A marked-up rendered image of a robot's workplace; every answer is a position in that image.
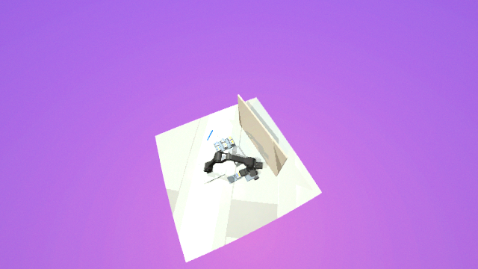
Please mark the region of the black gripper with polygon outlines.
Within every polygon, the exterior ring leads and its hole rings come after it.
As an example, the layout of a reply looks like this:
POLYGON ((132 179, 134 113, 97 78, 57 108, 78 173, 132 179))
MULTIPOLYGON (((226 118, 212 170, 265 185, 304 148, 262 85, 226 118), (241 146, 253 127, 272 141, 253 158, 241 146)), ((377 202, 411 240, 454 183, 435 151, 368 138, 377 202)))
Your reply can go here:
MULTIPOLYGON (((252 169, 252 170, 254 170, 254 169, 252 169)), ((244 169, 244 170, 243 170, 243 169, 242 169, 242 170, 239 170, 239 173, 240 173, 241 176, 243 177, 243 176, 249 174, 248 172, 249 172, 249 171, 252 171, 252 170, 248 170, 247 167, 246 167, 246 169, 244 169)))

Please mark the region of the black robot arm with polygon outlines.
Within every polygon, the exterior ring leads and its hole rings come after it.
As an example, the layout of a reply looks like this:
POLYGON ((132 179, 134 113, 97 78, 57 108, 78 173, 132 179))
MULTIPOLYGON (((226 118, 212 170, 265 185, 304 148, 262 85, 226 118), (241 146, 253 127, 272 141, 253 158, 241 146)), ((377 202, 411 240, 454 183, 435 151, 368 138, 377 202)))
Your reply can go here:
POLYGON ((256 162, 256 159, 254 159, 252 157, 243 158, 243 157, 240 157, 240 156, 231 155, 230 153, 215 152, 214 157, 210 161, 205 163, 203 171, 206 172, 207 174, 212 173, 213 172, 213 166, 215 164, 223 164, 226 161, 233 161, 233 162, 241 163, 245 167, 247 167, 248 170, 254 169, 252 171, 249 171, 251 177, 258 175, 257 169, 263 169, 263 163, 262 162, 256 162), (222 160, 222 154, 226 155, 226 158, 223 159, 223 160, 222 160))

